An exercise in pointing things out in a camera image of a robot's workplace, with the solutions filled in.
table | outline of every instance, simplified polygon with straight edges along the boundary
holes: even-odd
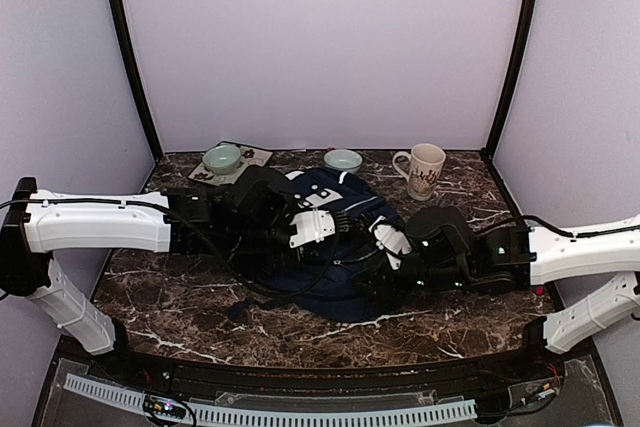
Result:
[[[393,152],[360,151],[358,173],[407,219],[427,205],[459,208],[473,229],[509,217],[477,152],[451,151],[433,198],[411,199],[391,166]],[[269,166],[282,172],[322,165],[324,151],[275,152]],[[201,153],[168,154],[145,191],[204,187],[187,179]],[[414,292],[388,315],[339,324],[295,305],[248,309],[235,321],[224,311],[249,295],[212,258],[118,250],[95,302],[121,320],[138,352],[220,364],[281,368],[385,367],[478,357],[520,346],[523,326],[553,311],[547,293],[481,296]]]

black cable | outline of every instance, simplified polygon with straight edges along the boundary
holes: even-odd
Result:
[[[150,410],[148,412],[144,411],[144,413],[149,416],[149,417],[145,416],[147,421],[149,421],[150,424],[153,424],[153,425],[155,425],[157,427],[169,427],[169,426],[178,425],[180,423],[179,421],[176,422],[176,421],[173,421],[173,420],[161,419],[161,418],[156,416],[156,414],[153,412],[153,410]]]
[[[290,299],[292,299],[294,297],[298,297],[299,295],[302,295],[302,294],[305,294],[305,293],[309,292],[316,285],[318,285],[318,282],[320,282],[322,280],[322,277],[324,277],[324,275],[327,273],[327,271],[329,270],[329,267],[331,267],[333,265],[333,257],[335,256],[336,249],[338,248],[338,239],[339,238],[340,238],[340,234],[338,233],[338,230],[336,230],[336,233],[333,235],[333,240],[331,242],[329,255],[325,259],[325,262],[324,262],[324,265],[322,266],[322,269],[320,269],[320,271],[316,274],[315,278],[311,282],[309,282],[307,285],[305,285],[300,290],[297,290],[295,292],[291,292],[291,293],[288,293],[288,294],[284,294],[284,295],[283,294],[278,295],[277,297],[274,297],[274,299],[275,300],[280,300],[280,301],[290,300]]]
[[[364,247],[367,244],[368,244],[368,242],[366,240],[363,240],[359,244],[356,244],[356,245],[354,245],[352,247],[349,247],[345,252],[340,253],[340,257],[342,259],[344,259],[345,257],[353,255],[357,251],[362,249],[362,247]],[[346,259],[346,260],[340,260],[340,263],[341,264],[349,264],[349,263],[354,263],[354,262],[360,262],[361,260],[363,260],[363,259],[362,258],[360,258],[360,259]],[[305,265],[322,265],[322,264],[324,264],[324,259],[308,258],[308,259],[302,259],[300,262],[305,264]]]
[[[601,235],[619,234],[621,232],[631,232],[640,230],[640,225],[630,225],[628,227],[620,227],[618,229],[600,230],[596,232],[580,232],[576,235],[578,239],[589,239],[591,237],[600,237]]]
[[[561,228],[556,227],[553,224],[550,224],[546,220],[541,219],[537,215],[516,215],[513,217],[509,217],[508,219],[501,220],[500,222],[496,222],[495,224],[485,227],[484,229],[478,230],[476,234],[483,235],[483,234],[486,234],[487,232],[492,231],[493,229],[496,229],[506,224],[510,224],[511,222],[517,222],[519,220],[531,220],[541,225],[542,227],[549,229],[551,232],[553,232],[556,235],[559,235],[560,237],[574,238],[576,236],[576,234],[574,234],[573,232],[569,232],[568,230],[562,230]]]
[[[382,249],[380,251],[389,254],[391,257],[393,257],[396,260],[403,260],[405,257],[407,257],[406,254],[401,254],[400,252],[394,252],[393,250],[389,249],[386,245],[384,244],[381,244],[381,245],[382,245]]]
[[[302,295],[305,292],[308,292],[309,290],[311,290],[313,287],[315,287],[318,284],[318,282],[320,282],[324,274],[326,274],[327,270],[333,263],[333,260],[334,260],[333,257],[335,255],[338,238],[339,238],[339,234],[336,231],[336,233],[333,235],[333,244],[331,247],[331,253],[329,254],[329,257],[327,257],[325,261],[325,265],[323,266],[322,270],[318,273],[316,278],[312,280],[309,283],[309,285],[303,287],[299,291],[283,294],[282,292],[279,292],[279,291],[258,287],[255,284],[252,284],[251,282],[247,281],[242,275],[238,274],[235,271],[235,269],[233,269],[229,265],[229,263],[224,258],[224,256],[220,253],[216,245],[211,241],[211,239],[209,239],[209,237],[198,226],[196,226],[189,220],[182,217],[175,210],[169,209],[168,207],[165,207],[160,204],[154,204],[152,202],[145,202],[142,200],[134,200],[134,199],[118,200],[118,199],[104,199],[104,198],[97,199],[97,198],[91,198],[91,197],[62,198],[62,199],[17,199],[17,200],[10,200],[10,201],[4,202],[3,204],[0,204],[0,210],[15,204],[44,204],[45,202],[48,202],[49,204],[96,203],[96,204],[108,204],[108,205],[120,205],[120,206],[134,205],[137,207],[146,207],[149,209],[157,210],[158,212],[161,212],[162,214],[180,222],[186,228],[191,230],[196,235],[196,237],[198,237],[202,241],[202,243],[207,247],[207,249],[210,251],[213,257],[216,258],[218,263],[222,265],[222,267],[224,267],[233,276],[233,278],[237,280],[240,284],[242,284],[248,290],[256,294],[263,295],[265,297],[269,297],[276,300],[289,300],[298,295]]]
[[[362,262],[364,260],[369,260],[371,257],[374,257],[378,254],[381,254],[382,251],[379,249],[373,250],[371,252],[369,252],[366,255],[363,255],[362,257],[359,257],[357,259],[346,259],[346,260],[341,260],[340,263],[343,265],[349,265],[349,264],[357,264],[358,262]]]
[[[124,384],[122,381],[120,381],[120,380],[116,379],[116,378],[115,378],[115,377],[113,377],[111,374],[109,374],[109,372],[107,372],[107,371],[104,369],[104,367],[102,367],[102,366],[101,366],[98,362],[96,362],[95,360],[90,359],[90,362],[91,362],[91,364],[92,364],[94,367],[97,367],[97,368],[98,368],[98,369],[99,369],[99,370],[100,370],[104,375],[106,375],[106,376],[107,376],[109,379],[111,379],[113,382],[115,382],[115,383],[117,383],[117,384],[119,384],[119,385],[126,385],[126,384]],[[129,385],[129,387],[132,387],[132,388],[134,388],[134,389],[139,389],[139,388],[140,388],[140,387],[135,386],[135,385]],[[180,404],[182,407],[184,407],[184,408],[185,408],[185,410],[186,410],[187,412],[189,412],[189,415],[191,416],[191,427],[198,427],[198,419],[196,418],[196,413],[193,411],[193,409],[192,409],[192,408],[189,406],[189,404],[187,404],[186,402],[184,402],[184,401],[182,401],[182,400],[178,399],[177,397],[175,397],[175,396],[173,396],[173,395],[170,395],[170,394],[168,394],[168,393],[166,393],[166,392],[158,392],[157,390],[150,389],[149,387],[147,387],[147,388],[143,388],[143,389],[142,389],[142,391],[143,391],[145,394],[152,394],[152,395],[155,395],[155,396],[157,396],[157,397],[162,397],[163,399],[173,400],[173,401],[174,401],[174,402],[176,402],[177,404]],[[157,419],[157,420],[164,421],[164,419],[159,419],[159,418],[157,418],[157,417],[153,416],[153,414],[152,414],[152,417],[154,417],[154,418],[155,418],[155,419]]]
[[[493,418],[493,417],[518,417],[518,416],[522,416],[522,415],[531,415],[531,414],[537,414],[538,412],[546,409],[549,405],[551,405],[551,403],[553,402],[553,400],[558,396],[558,394],[560,393],[560,391],[562,391],[562,388],[564,386],[564,376],[558,375],[558,370],[556,368],[555,365],[553,364],[548,364],[549,365],[549,370],[551,372],[553,372],[554,374],[554,379],[551,380],[550,382],[544,382],[543,384],[541,384],[540,387],[545,387],[547,384],[549,384],[549,386],[553,385],[554,382],[558,383],[558,387],[557,390],[555,390],[555,394],[549,396],[547,399],[545,399],[543,402],[543,405],[541,405],[540,407],[538,407],[537,409],[533,409],[533,410],[524,410],[522,412],[515,412],[518,409],[527,407],[529,405],[532,405],[536,402],[540,402],[539,399],[536,399],[537,395],[539,392],[535,392],[533,394],[530,394],[527,397],[523,397],[522,399],[520,399],[520,401],[518,402],[518,404],[509,407],[506,410],[502,410],[502,411],[498,411],[498,412],[479,412],[478,413],[478,418]],[[515,381],[515,382],[520,382],[523,379],[509,379],[506,376],[503,376],[501,374],[497,374],[495,372],[492,372],[490,370],[479,370],[478,373],[488,373],[491,375],[494,375],[498,378],[502,378],[505,380],[511,380],[511,381]]]

white robot arm segment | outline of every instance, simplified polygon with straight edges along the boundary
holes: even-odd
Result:
[[[593,232],[638,224],[640,216],[569,230]],[[536,254],[536,260],[531,262],[531,285],[583,275],[640,271],[640,230],[571,239],[534,227],[529,234],[529,249]]]
[[[53,259],[49,262],[49,278],[51,286],[39,287],[26,299],[44,310],[59,329],[66,329],[91,355],[112,351],[116,333],[111,318],[87,300]]]
[[[86,198],[81,195],[56,194],[38,190],[37,199]],[[171,226],[164,215],[149,207],[126,204],[137,200],[168,207],[164,195],[153,192],[144,195],[91,196],[123,202],[121,205],[101,203],[29,204],[25,234],[33,253],[72,248],[126,248],[151,252],[168,252]]]
[[[626,228],[640,224],[640,216],[569,229],[576,234]],[[559,279],[619,272],[612,280],[574,305],[547,316],[543,337],[557,354],[600,332],[640,308],[640,231],[630,230],[595,237],[569,238],[547,228],[529,234],[531,285]]]

coaster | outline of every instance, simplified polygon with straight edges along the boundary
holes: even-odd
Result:
[[[240,157],[240,165],[238,168],[231,174],[216,175],[213,172],[208,171],[204,166],[204,163],[200,162],[193,172],[189,174],[189,179],[208,185],[233,184],[238,180],[238,177],[242,175],[247,167],[250,165],[259,165],[262,167],[273,155],[273,152],[269,152],[268,150],[256,149],[255,147],[234,144],[232,142],[220,142],[218,145],[223,144],[235,145],[240,149],[242,156]]]

white support leg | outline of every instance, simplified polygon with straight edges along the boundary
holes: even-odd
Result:
[[[26,297],[66,329],[91,355],[113,350],[115,329],[111,318],[100,312],[67,278],[56,260],[49,262],[50,287],[40,287]]]
[[[543,334],[547,349],[556,354],[568,352],[580,341],[637,311],[637,285],[634,272],[621,272],[571,307],[548,315]]]

